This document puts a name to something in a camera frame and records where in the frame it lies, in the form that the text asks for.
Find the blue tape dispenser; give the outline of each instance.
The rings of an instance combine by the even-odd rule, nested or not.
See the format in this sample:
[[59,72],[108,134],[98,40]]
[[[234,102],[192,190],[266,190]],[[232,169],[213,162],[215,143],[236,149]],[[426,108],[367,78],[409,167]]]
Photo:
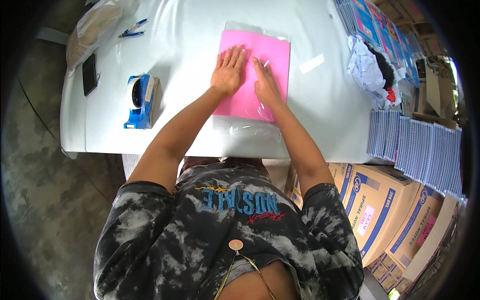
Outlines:
[[125,93],[125,102],[130,108],[130,117],[125,129],[151,129],[153,111],[158,97],[160,80],[148,74],[130,76]]

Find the wire cutters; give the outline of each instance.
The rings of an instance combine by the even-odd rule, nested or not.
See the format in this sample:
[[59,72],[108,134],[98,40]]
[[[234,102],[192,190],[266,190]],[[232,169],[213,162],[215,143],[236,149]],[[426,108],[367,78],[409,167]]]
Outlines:
[[133,33],[130,33],[132,30],[134,29],[137,29],[138,27],[142,26],[143,23],[147,22],[147,19],[143,19],[141,21],[138,21],[137,23],[135,23],[135,25],[133,25],[132,27],[130,27],[129,29],[125,30],[121,35],[119,35],[118,38],[121,38],[121,37],[128,37],[128,36],[138,36],[138,35],[141,35],[144,33],[144,31],[141,31],[141,32],[133,32]]

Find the person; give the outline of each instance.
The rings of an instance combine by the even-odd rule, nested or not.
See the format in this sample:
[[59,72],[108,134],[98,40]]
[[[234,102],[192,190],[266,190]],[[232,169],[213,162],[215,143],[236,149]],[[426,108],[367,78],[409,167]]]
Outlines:
[[220,102],[238,89],[244,49],[218,54],[210,88],[172,118],[120,187],[94,259],[98,299],[357,299],[364,272],[327,163],[253,57],[298,174],[298,209],[260,159],[188,157]]

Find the tie-dye t-shirt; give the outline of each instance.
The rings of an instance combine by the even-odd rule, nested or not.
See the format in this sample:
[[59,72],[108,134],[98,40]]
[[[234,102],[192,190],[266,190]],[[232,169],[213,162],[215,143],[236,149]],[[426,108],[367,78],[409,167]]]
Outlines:
[[[303,201],[300,210],[262,172],[223,163],[188,169],[173,196],[129,182],[98,241],[95,295],[213,299],[235,255],[228,242],[238,239],[258,268],[282,261],[301,299],[356,299],[364,273],[337,188],[320,183]],[[227,284],[252,271],[237,256]]]

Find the pink paper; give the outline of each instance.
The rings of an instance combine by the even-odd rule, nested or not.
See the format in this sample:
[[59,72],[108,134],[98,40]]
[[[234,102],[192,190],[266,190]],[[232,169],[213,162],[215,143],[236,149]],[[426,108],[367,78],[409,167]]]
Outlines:
[[235,45],[241,45],[242,49],[247,51],[244,62],[245,79],[238,91],[231,97],[225,98],[213,114],[276,122],[272,111],[255,95],[253,83],[258,79],[253,68],[252,56],[260,59],[263,64],[268,61],[282,99],[286,101],[290,43],[250,32],[224,30],[220,51],[225,56],[228,47]]

